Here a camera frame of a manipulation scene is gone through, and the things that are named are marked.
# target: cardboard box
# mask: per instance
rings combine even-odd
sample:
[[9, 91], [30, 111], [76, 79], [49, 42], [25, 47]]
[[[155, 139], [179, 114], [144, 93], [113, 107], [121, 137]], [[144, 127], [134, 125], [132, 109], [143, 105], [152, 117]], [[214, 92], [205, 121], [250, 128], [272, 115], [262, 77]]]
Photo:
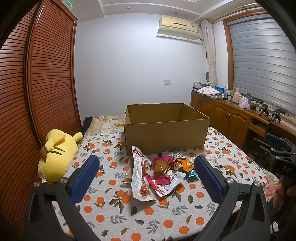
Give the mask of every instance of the cardboard box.
[[182, 103], [126, 106], [127, 154], [132, 146], [147, 154], [204, 146], [210, 118]]

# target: curtain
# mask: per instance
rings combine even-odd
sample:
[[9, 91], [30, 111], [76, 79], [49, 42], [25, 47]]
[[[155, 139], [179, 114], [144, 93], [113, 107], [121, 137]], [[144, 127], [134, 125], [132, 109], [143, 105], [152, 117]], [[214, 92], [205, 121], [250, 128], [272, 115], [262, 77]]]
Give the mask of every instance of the curtain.
[[210, 22], [203, 20], [201, 22], [202, 33], [205, 39], [205, 47], [207, 51], [207, 59], [210, 67], [210, 86], [213, 88], [218, 86], [217, 69], [216, 69], [216, 49], [213, 27]]

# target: wooden desk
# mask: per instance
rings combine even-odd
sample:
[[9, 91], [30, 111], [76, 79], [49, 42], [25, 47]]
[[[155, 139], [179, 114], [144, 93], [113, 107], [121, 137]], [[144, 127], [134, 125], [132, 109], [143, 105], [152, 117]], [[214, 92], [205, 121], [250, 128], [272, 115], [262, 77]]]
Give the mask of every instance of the wooden desk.
[[282, 122], [280, 124], [270, 122], [267, 125], [267, 116], [259, 116], [259, 111], [250, 112], [232, 101], [216, 100], [191, 93], [191, 106], [210, 117], [210, 126], [245, 152], [248, 150], [251, 139], [258, 135], [263, 138], [267, 132], [296, 143], [296, 131], [289, 126]]

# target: finger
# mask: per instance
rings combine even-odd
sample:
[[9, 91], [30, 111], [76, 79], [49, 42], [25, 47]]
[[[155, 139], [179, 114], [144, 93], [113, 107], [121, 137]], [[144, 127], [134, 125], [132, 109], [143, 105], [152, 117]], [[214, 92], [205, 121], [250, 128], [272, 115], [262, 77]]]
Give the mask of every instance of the finger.
[[285, 187], [283, 184], [280, 182], [276, 186], [276, 193], [280, 196], [283, 197], [285, 195]]
[[280, 197], [277, 193], [275, 193], [274, 201], [272, 204], [273, 208], [276, 211], [280, 211], [283, 205], [284, 205], [284, 199], [282, 197]]
[[292, 186], [291, 188], [288, 189], [287, 191], [288, 196], [296, 196], [296, 185]]

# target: air conditioner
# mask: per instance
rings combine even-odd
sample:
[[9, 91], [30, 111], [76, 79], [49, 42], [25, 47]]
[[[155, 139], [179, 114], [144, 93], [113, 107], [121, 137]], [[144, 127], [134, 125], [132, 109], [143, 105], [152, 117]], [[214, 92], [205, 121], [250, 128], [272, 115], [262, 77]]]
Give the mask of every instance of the air conditioner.
[[197, 32], [197, 26], [195, 23], [169, 17], [160, 18], [159, 29], [157, 33], [192, 40], [197, 40], [200, 36]]

